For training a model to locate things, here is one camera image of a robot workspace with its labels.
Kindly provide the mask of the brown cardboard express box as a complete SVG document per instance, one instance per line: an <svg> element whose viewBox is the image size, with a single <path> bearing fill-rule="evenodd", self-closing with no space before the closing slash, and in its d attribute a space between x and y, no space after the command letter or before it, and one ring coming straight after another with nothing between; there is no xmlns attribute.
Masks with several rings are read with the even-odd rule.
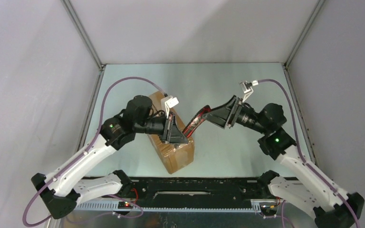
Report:
<svg viewBox="0 0 365 228"><path fill-rule="evenodd" d="M160 101L164 98L164 95L158 91L149 97L153 102L152 108L157 112L158 109L161 109ZM173 108L171 112L175 114L178 128L183 130L185 127L184 122ZM172 144L162 143L158 135L148 135L148 138L169 174L177 172L194 161L195 145L192 137L188 138L188 144L181 144L177 148Z"/></svg>

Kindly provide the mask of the red black utility knife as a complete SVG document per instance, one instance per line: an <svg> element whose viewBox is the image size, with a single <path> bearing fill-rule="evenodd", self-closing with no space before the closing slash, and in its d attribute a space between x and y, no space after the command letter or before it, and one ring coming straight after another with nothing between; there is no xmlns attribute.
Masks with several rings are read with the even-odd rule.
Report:
<svg viewBox="0 0 365 228"><path fill-rule="evenodd" d="M191 137L194 131L205 121L203 117L204 114L211 111L211 107L209 105L205 105L202 109L200 109L194 117L188 122L185 126L182 133L187 137Z"/></svg>

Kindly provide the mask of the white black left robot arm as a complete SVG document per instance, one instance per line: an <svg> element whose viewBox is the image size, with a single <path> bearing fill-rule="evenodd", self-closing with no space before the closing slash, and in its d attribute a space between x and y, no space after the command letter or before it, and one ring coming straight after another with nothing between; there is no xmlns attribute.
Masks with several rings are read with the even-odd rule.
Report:
<svg viewBox="0 0 365 228"><path fill-rule="evenodd" d="M105 120L92 141L56 171L48 175L35 174L31 181L51 217L61 219L81 203L98 197L129 196L132 181L122 170L91 180L85 180L84 176L105 158L132 142L136 134L157 135L166 144L187 144L188 139L178 128L176 116L171 112L178 103L176 97L164 97L160 110L152 113L152 100L137 95L119 114Z"/></svg>

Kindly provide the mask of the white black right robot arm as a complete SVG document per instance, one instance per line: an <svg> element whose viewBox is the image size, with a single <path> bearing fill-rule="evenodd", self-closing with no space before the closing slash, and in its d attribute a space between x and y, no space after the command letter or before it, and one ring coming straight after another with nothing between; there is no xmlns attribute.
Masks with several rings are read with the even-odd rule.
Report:
<svg viewBox="0 0 365 228"><path fill-rule="evenodd" d="M319 228L360 225L364 198L335 184L302 154L297 142L282 128L287 120L281 105L269 103L257 113L233 96L223 105L207 108L202 117L221 128L240 124L263 134L258 139L262 152L290 169L300 181L300 185L290 184L278 173L268 171L262 174L257 186L262 198L276 196L285 200L308 214Z"/></svg>

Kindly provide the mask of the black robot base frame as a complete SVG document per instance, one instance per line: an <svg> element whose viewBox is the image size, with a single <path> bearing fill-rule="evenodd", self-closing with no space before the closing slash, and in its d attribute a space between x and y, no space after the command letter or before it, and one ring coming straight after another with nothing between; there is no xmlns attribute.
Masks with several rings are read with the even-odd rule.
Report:
<svg viewBox="0 0 365 228"><path fill-rule="evenodd" d="M275 196L257 177L131 177L132 189L122 200L109 196L92 199L77 210L138 212L259 212L271 214L293 201Z"/></svg>

